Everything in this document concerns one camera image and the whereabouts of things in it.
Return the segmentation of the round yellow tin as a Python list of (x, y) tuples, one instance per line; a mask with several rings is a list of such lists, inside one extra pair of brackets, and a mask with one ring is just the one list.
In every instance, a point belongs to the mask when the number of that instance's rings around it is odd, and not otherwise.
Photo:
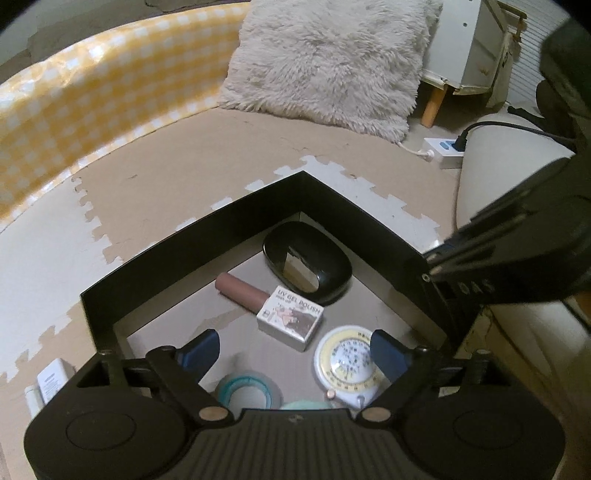
[(363, 410), (381, 393), (387, 379), (370, 354), (372, 332), (345, 325), (325, 333), (315, 348), (315, 377), (331, 399)]

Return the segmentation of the teal tape roll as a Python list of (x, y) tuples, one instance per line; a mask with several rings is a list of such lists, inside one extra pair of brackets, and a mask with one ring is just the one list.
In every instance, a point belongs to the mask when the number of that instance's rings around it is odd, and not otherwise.
[(277, 410), (283, 405), (279, 386), (255, 371), (226, 375), (218, 383), (215, 397), (235, 418), (246, 409)]

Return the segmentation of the brown nail polish bottle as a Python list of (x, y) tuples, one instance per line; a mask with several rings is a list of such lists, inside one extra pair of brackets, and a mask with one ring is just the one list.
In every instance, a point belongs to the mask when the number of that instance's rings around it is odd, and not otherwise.
[(229, 273), (219, 274), (214, 281), (215, 289), (236, 304), (252, 313), (262, 310), (270, 294), (256, 288)]

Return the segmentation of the UV gel polish box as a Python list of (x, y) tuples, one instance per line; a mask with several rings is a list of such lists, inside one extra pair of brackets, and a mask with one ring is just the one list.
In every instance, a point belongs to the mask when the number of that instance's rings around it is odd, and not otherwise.
[(298, 352), (304, 352), (322, 323), (325, 308), (277, 286), (256, 313), (259, 330)]

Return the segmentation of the white USB charger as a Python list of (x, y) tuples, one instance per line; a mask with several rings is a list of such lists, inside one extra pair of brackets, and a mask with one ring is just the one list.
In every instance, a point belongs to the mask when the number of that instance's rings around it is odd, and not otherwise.
[(54, 359), (41, 370), (37, 375), (37, 384), (43, 403), (49, 403), (74, 374), (75, 368), (61, 358)]

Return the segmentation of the black cardboard box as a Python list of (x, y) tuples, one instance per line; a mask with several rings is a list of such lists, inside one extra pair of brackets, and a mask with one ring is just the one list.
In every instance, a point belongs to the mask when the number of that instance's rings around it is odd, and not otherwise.
[(96, 348), (125, 359), (158, 346), (180, 347), (206, 329), (221, 354), (202, 385), (214, 390), (235, 372), (263, 375), (283, 401), (321, 402), (315, 350), (297, 351), (259, 330), (256, 316), (221, 295), (228, 272), (260, 290), (280, 286), (266, 258), (266, 236), (280, 225), (310, 225), (335, 242), (352, 265), (341, 289), (325, 298), (314, 340), (344, 325), (383, 329), (414, 347), (454, 353), (477, 309), (442, 300), (426, 281), (426, 262), (408, 234), (388, 226), (308, 173), (284, 178), (171, 234), (88, 288), (81, 296)]

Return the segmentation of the black glossy oval case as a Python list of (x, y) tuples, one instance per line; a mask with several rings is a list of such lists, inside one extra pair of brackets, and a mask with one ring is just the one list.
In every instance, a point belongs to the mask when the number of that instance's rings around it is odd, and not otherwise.
[(339, 299), (349, 287), (353, 266), (335, 241), (300, 221), (278, 225), (263, 240), (271, 271), (287, 288), (321, 305)]

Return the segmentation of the mint green round object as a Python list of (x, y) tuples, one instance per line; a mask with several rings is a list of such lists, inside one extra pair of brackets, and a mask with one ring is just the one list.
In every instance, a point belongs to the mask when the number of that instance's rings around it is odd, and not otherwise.
[(281, 410), (331, 410), (334, 408), (332, 402), (329, 401), (314, 401), (314, 400), (295, 400), (293, 402), (284, 403), (280, 407)]

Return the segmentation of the white cylinder tube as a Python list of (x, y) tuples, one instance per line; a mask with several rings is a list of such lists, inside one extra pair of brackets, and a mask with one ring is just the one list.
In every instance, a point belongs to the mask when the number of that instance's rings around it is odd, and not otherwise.
[(44, 401), (39, 388), (29, 385), (24, 389), (25, 401), (31, 418), (35, 418), (44, 407)]

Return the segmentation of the beige cushion seat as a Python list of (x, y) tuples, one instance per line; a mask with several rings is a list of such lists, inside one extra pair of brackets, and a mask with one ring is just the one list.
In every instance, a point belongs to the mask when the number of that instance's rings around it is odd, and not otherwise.
[[(457, 199), (459, 227), (551, 161), (572, 152), (540, 135), (482, 126), (468, 136)], [(574, 299), (492, 308), (486, 341), (536, 394), (565, 416), (590, 420), (589, 310)]]

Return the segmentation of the white power strip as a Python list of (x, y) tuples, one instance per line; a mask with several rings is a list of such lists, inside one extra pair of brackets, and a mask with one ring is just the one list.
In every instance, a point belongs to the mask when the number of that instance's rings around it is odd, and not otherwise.
[(435, 161), (440, 169), (460, 169), (464, 152), (455, 148), (455, 139), (425, 138), (422, 148), (429, 154), (429, 160)]

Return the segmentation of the white side cabinet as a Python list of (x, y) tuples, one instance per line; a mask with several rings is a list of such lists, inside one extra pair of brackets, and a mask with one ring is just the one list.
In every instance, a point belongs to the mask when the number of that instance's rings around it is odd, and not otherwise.
[(421, 124), (431, 128), (447, 94), (483, 95), (494, 89), (526, 12), (505, 1), (445, 1), (424, 59), (422, 81), (432, 86)]

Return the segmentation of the right white fluffy pillow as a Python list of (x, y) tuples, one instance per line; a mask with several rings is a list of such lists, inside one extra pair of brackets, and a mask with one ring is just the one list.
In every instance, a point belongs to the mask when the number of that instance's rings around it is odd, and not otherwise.
[(440, 1), (252, 1), (219, 105), (400, 142), (442, 10)]

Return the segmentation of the yellow gingham mattress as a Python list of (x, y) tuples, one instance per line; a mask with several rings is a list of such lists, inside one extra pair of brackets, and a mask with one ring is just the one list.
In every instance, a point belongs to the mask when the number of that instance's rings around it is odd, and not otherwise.
[(79, 170), (214, 108), (240, 2), (128, 23), (77, 42), (1, 86), (1, 225)]

